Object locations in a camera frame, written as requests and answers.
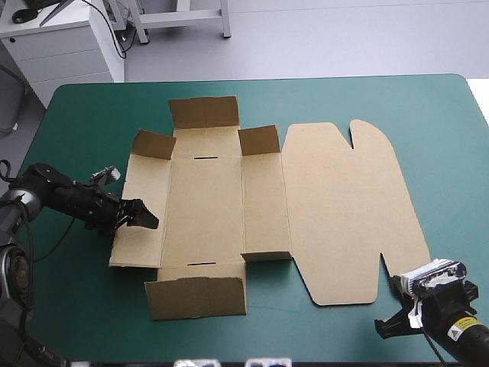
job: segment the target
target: gray floor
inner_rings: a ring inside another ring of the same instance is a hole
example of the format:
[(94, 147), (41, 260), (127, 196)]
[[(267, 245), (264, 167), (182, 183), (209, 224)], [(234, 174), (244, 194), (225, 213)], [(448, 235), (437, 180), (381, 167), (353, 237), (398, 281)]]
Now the gray floor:
[[(194, 0), (193, 8), (218, 0)], [(146, 12), (171, 2), (141, 0)], [(489, 0), (230, 0), (233, 37), (216, 25), (151, 30), (126, 60), (126, 80), (238, 80), (459, 73), (489, 77)], [(0, 62), (12, 65), (0, 47)], [(17, 86), (0, 73), (0, 126)], [(0, 136), (15, 173), (44, 114), (35, 96), (19, 130)], [(0, 183), (0, 193), (5, 185)]]

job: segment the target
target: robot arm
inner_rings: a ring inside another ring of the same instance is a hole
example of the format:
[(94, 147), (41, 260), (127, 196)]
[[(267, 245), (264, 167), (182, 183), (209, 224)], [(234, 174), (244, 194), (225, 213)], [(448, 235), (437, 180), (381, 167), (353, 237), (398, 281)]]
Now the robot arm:
[(435, 351), (430, 338), (463, 366), (489, 365), (489, 329), (474, 317), (470, 303), (478, 288), (466, 274), (461, 262), (436, 259), (393, 277), (403, 308), (389, 320), (375, 320), (375, 329), (383, 339), (424, 334)]
[[(10, 171), (8, 162), (7, 176)], [(127, 224), (149, 229), (158, 218), (142, 200), (122, 200), (103, 187), (120, 177), (115, 167), (92, 176), (89, 183), (69, 179), (47, 164), (33, 164), (19, 178), (2, 179), (9, 190), (0, 199), (0, 365), (70, 367), (71, 363), (27, 335), (33, 309), (33, 249), (18, 241), (22, 226), (34, 220), (44, 206), (85, 221), (87, 229), (113, 234)]]

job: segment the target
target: cardboard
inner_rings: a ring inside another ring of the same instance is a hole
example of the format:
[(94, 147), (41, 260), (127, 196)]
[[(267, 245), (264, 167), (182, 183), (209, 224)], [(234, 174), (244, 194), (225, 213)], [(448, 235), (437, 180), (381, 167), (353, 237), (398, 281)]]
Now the cardboard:
[(391, 275), (430, 261), (390, 142), (350, 131), (353, 149), (333, 124), (292, 125), (283, 148), (293, 255), (318, 305), (374, 302), (380, 253)]
[(235, 97), (169, 101), (174, 137), (140, 132), (123, 196), (157, 230), (123, 227), (111, 266), (159, 268), (146, 283), (155, 320), (246, 313), (245, 261), (295, 259), (320, 305), (373, 302), (390, 274), (429, 262), (402, 172), (378, 129), (331, 123), (239, 129)]

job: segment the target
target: green table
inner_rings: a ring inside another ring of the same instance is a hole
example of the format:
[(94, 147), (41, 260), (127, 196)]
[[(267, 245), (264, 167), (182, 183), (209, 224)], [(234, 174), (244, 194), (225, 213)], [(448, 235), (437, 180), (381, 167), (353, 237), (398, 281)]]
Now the green table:
[[(433, 257), (463, 261), (481, 288), (474, 306), (489, 322), (489, 130), (467, 83), (456, 75), (63, 86), (24, 162), (47, 162), (77, 180), (116, 165), (125, 175), (139, 128), (171, 134), (168, 99), (238, 96), (241, 126), (275, 124), (280, 140), (298, 122), (378, 126), (396, 148)], [(120, 193), (123, 180), (112, 184)], [(45, 253), (70, 218), (50, 209), (34, 223)], [(435, 361), (422, 336), (383, 341), (375, 318), (400, 309), (380, 266), (371, 305), (317, 307), (293, 261), (248, 266), (248, 315), (151, 321), (145, 269), (108, 268), (112, 239), (78, 221), (35, 268), (31, 332), (71, 359), (172, 361), (290, 356), (296, 361)]]

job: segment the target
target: yellow warning label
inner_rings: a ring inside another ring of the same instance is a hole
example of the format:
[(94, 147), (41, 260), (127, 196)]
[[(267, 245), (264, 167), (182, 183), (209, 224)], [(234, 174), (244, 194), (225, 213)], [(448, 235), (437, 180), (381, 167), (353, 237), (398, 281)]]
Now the yellow warning label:
[(474, 325), (482, 325), (482, 322), (477, 320), (475, 317), (464, 317), (452, 325), (449, 329), (448, 335), (451, 339), (458, 342), (460, 336), (466, 329)]
[(474, 325), (482, 325), (482, 322), (474, 317), (464, 317), (455, 323), (455, 326), (461, 331), (466, 331), (466, 329)]

